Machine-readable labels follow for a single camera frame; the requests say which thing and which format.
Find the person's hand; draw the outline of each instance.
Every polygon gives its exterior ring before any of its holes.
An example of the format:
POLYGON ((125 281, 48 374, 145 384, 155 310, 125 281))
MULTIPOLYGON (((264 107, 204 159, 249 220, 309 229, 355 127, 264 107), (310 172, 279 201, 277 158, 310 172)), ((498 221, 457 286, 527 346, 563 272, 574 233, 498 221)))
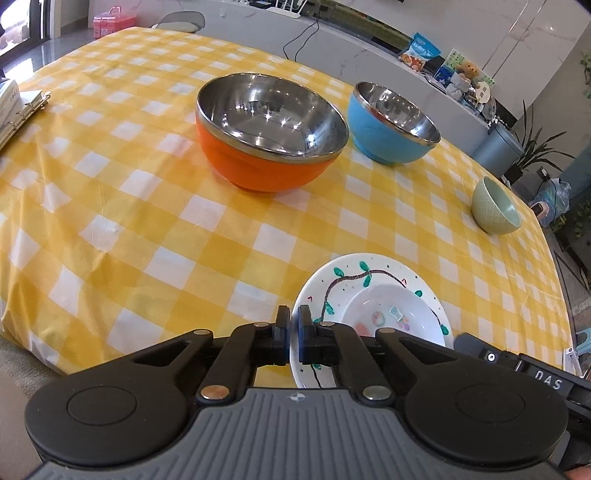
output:
POLYGON ((570 480, 591 480, 591 467, 581 466, 564 473, 570 480))

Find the box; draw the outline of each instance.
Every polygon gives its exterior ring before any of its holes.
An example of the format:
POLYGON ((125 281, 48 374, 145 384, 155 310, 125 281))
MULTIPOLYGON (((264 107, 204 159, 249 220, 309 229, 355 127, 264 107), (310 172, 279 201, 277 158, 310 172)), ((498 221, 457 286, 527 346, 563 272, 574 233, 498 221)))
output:
POLYGON ((135 15, 124 14, 121 7, 113 7, 110 11, 95 16, 93 25, 95 38, 101 38, 119 30, 134 27, 135 15))

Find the trash can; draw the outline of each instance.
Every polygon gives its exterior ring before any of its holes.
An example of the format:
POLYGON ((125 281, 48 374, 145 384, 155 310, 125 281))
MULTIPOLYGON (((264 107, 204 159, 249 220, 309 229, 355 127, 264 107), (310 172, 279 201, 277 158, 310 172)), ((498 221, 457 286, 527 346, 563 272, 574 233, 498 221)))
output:
POLYGON ((503 125, 496 124, 472 158, 499 179, 523 152, 517 136, 503 125))

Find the gray grip handle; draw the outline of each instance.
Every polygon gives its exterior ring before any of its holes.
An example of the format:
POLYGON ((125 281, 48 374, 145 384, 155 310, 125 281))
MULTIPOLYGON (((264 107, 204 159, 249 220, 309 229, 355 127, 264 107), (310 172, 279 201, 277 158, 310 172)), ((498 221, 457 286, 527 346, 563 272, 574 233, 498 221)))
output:
POLYGON ((45 463, 30 480, 558 480, 547 462, 513 472, 452 465, 418 445, 397 415, 345 390, 250 388, 208 407, 168 450, 110 471, 45 463))

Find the light green bowl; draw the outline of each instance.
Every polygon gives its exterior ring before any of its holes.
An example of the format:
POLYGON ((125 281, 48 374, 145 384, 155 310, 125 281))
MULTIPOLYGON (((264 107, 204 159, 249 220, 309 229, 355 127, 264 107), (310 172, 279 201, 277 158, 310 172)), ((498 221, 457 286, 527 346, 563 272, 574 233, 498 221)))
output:
POLYGON ((478 182, 472 195, 472 216, 485 232, 511 233, 521 226, 521 217, 505 188, 490 177, 478 182))

